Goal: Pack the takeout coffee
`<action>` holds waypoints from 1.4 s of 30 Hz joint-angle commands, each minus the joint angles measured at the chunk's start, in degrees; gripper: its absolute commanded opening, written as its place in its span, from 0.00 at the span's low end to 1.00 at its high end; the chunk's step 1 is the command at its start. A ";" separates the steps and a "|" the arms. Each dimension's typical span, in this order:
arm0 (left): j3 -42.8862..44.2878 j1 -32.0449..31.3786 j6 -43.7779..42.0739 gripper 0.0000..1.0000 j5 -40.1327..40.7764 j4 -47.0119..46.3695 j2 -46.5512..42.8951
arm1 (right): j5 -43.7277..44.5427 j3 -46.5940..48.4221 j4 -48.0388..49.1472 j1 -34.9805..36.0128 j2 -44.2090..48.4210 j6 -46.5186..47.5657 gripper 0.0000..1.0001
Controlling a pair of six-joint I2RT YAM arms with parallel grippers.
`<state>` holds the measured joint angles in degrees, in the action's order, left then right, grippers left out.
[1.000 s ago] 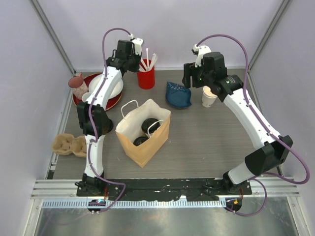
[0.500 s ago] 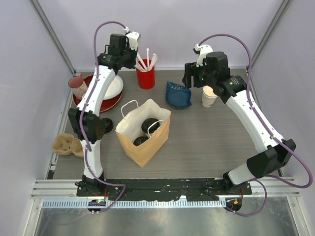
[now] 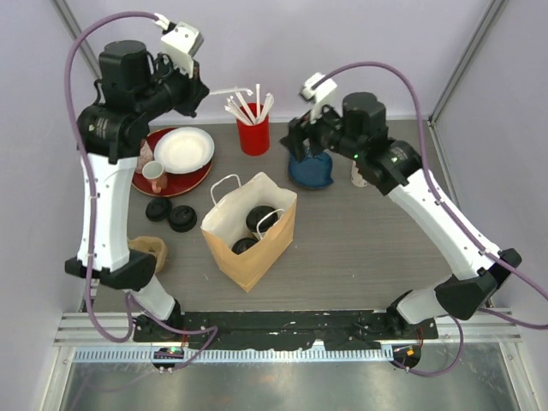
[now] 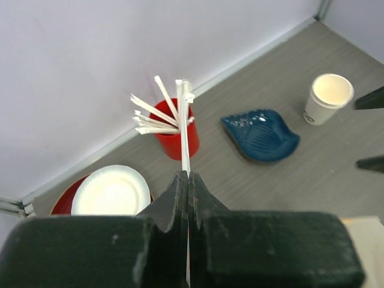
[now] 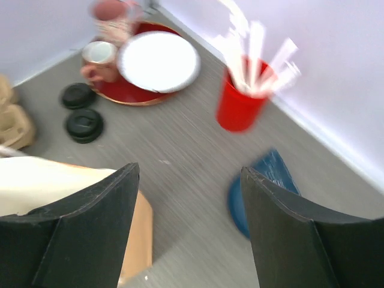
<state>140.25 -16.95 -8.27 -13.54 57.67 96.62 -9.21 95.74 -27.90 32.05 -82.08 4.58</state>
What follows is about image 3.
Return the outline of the brown paper bag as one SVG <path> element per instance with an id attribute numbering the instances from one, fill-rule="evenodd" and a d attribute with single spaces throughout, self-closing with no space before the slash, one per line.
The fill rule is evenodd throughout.
<path id="1" fill-rule="evenodd" d="M 210 196 L 202 234 L 219 270 L 249 292 L 293 241 L 297 193 L 259 172 L 245 183 L 227 175 Z"/>

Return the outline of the single white straw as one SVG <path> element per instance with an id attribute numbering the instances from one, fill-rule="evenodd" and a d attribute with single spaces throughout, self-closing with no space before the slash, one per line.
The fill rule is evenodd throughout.
<path id="1" fill-rule="evenodd" d="M 236 94 L 244 92 L 247 96 L 253 96 L 254 91 L 246 87 L 233 86 L 229 88 L 221 88 L 217 90 L 210 90 L 208 96 L 217 96 L 217 95 L 226 95 L 226 94 Z"/>

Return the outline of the stack of paper cups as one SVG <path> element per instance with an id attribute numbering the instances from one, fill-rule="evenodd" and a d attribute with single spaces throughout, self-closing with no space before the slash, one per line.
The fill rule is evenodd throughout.
<path id="1" fill-rule="evenodd" d="M 368 182 L 363 178 L 363 176 L 360 174 L 357 163 L 352 163 L 351 168 L 351 182 L 353 185 L 355 185 L 358 188 L 364 188 L 368 185 Z"/>

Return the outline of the single black lid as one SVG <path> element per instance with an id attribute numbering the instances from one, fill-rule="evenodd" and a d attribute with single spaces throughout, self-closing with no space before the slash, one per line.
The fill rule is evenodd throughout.
<path id="1" fill-rule="evenodd" d="M 169 217 L 172 207 L 169 198 L 155 197 L 146 206 L 146 218 L 151 222 L 163 221 Z"/>

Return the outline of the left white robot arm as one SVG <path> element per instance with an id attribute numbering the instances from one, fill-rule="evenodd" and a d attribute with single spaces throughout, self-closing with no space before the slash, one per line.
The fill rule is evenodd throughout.
<path id="1" fill-rule="evenodd" d="M 155 276 L 155 257 L 128 246 L 129 194 L 150 122 L 172 110 L 194 117 L 209 90 L 198 68 L 183 74 L 171 56 L 153 57 L 140 41 L 110 43 L 98 60 L 96 100 L 77 120 L 86 195 L 83 232 L 65 271 L 124 291 L 154 319 L 153 332 L 171 342 L 181 335 L 181 306 Z"/>

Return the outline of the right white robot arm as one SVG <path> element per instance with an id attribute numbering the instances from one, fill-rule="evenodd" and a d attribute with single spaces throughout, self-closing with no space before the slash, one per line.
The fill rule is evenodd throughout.
<path id="1" fill-rule="evenodd" d="M 408 337 L 426 319 L 449 314 L 470 319 L 521 263 L 515 249 L 490 245 L 494 262 L 467 237 L 473 225 L 450 201 L 422 159 L 406 141 L 389 136 L 386 108 L 370 92 L 353 92 L 342 112 L 329 96 L 302 91 L 312 108 L 289 123 L 282 144 L 303 161 L 306 152 L 325 150 L 353 160 L 360 175 L 383 196 L 400 206 L 427 234 L 450 266 L 450 277 L 430 287 L 409 290 L 386 310 L 391 335 Z"/>

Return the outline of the stack of black lids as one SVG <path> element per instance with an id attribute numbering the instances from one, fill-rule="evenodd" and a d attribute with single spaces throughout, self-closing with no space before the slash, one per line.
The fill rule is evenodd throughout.
<path id="1" fill-rule="evenodd" d="M 188 232 L 196 225 L 197 221 L 197 213 L 189 205 L 175 206 L 168 216 L 169 226 L 178 233 Z"/>

